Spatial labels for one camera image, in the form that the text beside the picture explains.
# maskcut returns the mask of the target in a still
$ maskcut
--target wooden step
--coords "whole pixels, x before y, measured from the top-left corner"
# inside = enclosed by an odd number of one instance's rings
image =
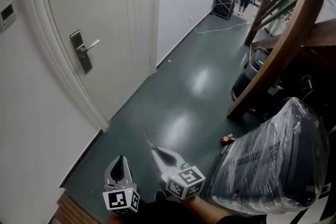
[[[303,47],[316,49],[318,47],[336,47],[336,19],[326,20],[313,26]],[[281,35],[263,39],[251,44],[251,49],[256,48],[273,49]]]
[[[59,208],[54,218],[61,224],[101,224],[65,193],[59,198],[57,204]]]

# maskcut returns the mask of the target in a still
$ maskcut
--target sleeve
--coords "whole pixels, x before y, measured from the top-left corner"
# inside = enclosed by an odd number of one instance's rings
[[[238,216],[227,216],[222,218],[217,224],[259,224],[260,222],[260,216],[255,216],[251,218],[244,218],[244,217],[238,217]]]

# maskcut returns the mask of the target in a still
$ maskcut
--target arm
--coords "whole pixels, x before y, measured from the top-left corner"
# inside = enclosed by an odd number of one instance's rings
[[[204,224],[216,224],[222,218],[231,216],[229,212],[208,204],[199,196],[183,200],[181,204]]]
[[[124,224],[124,219],[120,216],[110,214],[109,219],[106,221],[106,224]]]

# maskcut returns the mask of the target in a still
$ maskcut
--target wooden staircase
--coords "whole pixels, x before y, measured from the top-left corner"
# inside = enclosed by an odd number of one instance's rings
[[[335,29],[336,22],[331,20],[315,25],[324,0],[291,0],[281,10],[271,15],[284,1],[286,0],[262,0],[244,44],[247,47],[260,46],[272,49],[272,52],[248,87],[229,108],[227,117],[230,119],[238,119],[247,112],[253,99],[261,92],[266,92],[280,78],[301,48],[310,53],[314,51],[316,57],[325,61],[325,54],[328,55],[327,51],[335,45],[334,33],[327,36],[322,33],[326,33],[332,28]],[[295,10],[282,35],[252,44],[258,30],[293,7]],[[321,47],[324,47],[324,55],[321,54]],[[330,60],[326,62],[329,65],[335,65]]]
[[[58,209],[54,215],[61,224],[101,224],[79,207],[68,195],[63,193],[59,198]]]

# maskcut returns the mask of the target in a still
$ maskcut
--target green floor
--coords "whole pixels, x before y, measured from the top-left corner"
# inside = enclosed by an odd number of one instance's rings
[[[227,22],[209,15],[197,30],[228,28],[243,22],[236,16]],[[248,57],[243,41],[249,27],[242,25],[208,34],[192,32],[111,121],[106,134],[66,183],[67,194],[105,221],[109,212],[102,197],[104,171],[123,154],[140,187],[141,198],[153,201],[160,188],[160,176],[144,133],[155,145],[180,153],[209,176],[221,150],[218,139],[229,133],[240,137],[258,124],[248,114],[239,123],[226,119],[233,102],[231,88]],[[256,39],[265,37],[261,30]]]

